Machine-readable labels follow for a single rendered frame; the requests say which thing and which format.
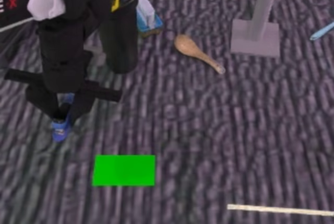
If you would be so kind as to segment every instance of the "blue object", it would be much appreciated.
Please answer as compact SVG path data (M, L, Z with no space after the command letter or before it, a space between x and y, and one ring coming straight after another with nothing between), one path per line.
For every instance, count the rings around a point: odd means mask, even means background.
M159 16L157 14L156 14L155 21L156 21L156 26L153 29L151 29L146 25L146 23L142 19L141 15L137 12L137 27L138 27L138 30L140 32L149 32L151 30L158 29L158 28L162 27L163 23L162 23L161 19L159 18Z
M63 103L73 104L74 101L74 94L68 93ZM52 138L55 142L62 142L66 139L67 135L69 134L71 130L71 125L69 121L69 114L67 114L67 117L64 122L58 123L58 122L52 122Z
M317 40L317 39L321 38L322 36L324 36L327 32L329 32L333 28L334 28L334 22L332 22L331 24L325 26L324 28L320 29L319 31L315 32L311 36L310 40Z

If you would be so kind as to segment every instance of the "red x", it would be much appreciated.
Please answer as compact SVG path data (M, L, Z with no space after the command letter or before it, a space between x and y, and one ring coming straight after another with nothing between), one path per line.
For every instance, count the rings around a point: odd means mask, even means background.
M14 7L17 7L16 2L17 2L17 0L8 0L6 5L9 9L13 9Z

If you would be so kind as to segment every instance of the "black cup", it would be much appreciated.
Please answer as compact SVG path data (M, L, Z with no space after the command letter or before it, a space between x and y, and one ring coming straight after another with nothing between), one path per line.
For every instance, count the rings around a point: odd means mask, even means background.
M116 74L129 73L138 63L137 4L138 0L120 0L99 28L106 64Z

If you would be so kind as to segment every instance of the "spoon handle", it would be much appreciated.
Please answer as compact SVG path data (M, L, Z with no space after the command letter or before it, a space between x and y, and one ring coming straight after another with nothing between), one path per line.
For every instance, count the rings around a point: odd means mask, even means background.
M315 32L311 36L310 40L317 40L317 39L321 38L322 36L324 36L327 32L329 32L333 28L334 28L334 22L325 26L324 28L320 29L319 31Z
M222 67L217 61L209 57L205 53L198 53L196 56L193 56L194 58L198 58L201 61L204 61L208 65L210 65L214 70L216 70L217 73L223 74L225 73L225 68Z

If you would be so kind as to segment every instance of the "blue tray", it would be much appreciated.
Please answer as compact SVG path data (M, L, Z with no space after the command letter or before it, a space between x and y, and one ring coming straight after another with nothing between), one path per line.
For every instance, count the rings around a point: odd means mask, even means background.
M156 26L155 28L153 29L150 29L144 22L144 20L142 19L141 15L139 13L137 13L137 27L138 27L138 30L140 32L149 32L151 30L154 30L154 29L158 29L158 28L161 28L163 25L161 19L159 18L159 16L156 14Z

